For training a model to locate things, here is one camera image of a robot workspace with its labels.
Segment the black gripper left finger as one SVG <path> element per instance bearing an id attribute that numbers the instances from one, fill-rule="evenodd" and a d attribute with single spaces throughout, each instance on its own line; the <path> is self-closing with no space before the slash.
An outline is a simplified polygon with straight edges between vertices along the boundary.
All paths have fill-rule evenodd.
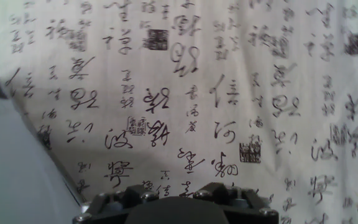
<path id="1" fill-rule="evenodd" d="M 153 215 L 151 212 L 142 213 L 134 210 L 140 205 L 158 199 L 157 192 L 147 190 L 143 185 L 132 185 L 122 191 L 101 193 L 88 202 L 79 215 L 72 218 L 72 223 L 166 223 L 166 218 L 158 217 L 158 215 Z"/>

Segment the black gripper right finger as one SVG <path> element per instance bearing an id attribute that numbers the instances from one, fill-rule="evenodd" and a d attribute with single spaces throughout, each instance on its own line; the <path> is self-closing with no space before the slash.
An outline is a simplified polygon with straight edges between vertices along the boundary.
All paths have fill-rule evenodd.
<path id="1" fill-rule="evenodd" d="M 193 193 L 197 201 L 206 202 L 217 209 L 229 224 L 278 224 L 279 212 L 265 203 L 252 189 L 211 182 Z"/>

